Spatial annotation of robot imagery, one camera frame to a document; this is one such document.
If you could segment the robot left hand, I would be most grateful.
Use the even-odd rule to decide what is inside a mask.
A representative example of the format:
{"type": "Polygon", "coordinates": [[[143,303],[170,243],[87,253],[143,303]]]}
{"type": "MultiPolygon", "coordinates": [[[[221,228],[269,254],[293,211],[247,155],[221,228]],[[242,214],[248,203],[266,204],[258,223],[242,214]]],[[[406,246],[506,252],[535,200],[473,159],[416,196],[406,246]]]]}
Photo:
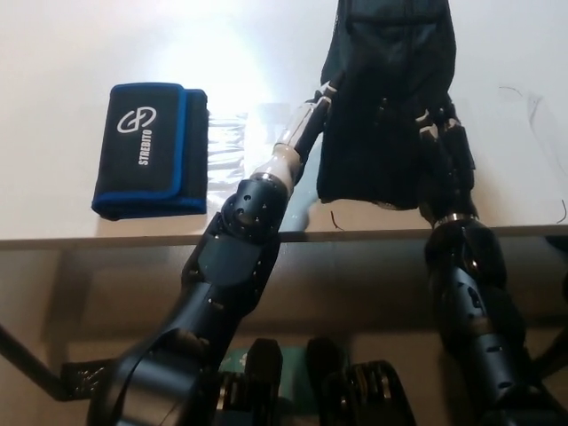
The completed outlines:
{"type": "Polygon", "coordinates": [[[310,152],[323,132],[332,106],[332,101],[343,84],[344,72],[325,82],[292,115],[273,146],[270,159],[257,167],[254,179],[281,182],[288,191],[294,192],[301,180],[310,152]]]}

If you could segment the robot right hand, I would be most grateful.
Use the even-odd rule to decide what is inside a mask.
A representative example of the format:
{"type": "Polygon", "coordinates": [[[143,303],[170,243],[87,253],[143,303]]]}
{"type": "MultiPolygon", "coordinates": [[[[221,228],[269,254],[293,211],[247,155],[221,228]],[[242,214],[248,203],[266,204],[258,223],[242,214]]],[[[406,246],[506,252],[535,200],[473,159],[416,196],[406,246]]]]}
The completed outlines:
{"type": "Polygon", "coordinates": [[[421,215],[432,227],[477,218],[472,200],[476,165],[453,101],[425,112],[419,128],[422,174],[417,195],[421,215]]]}

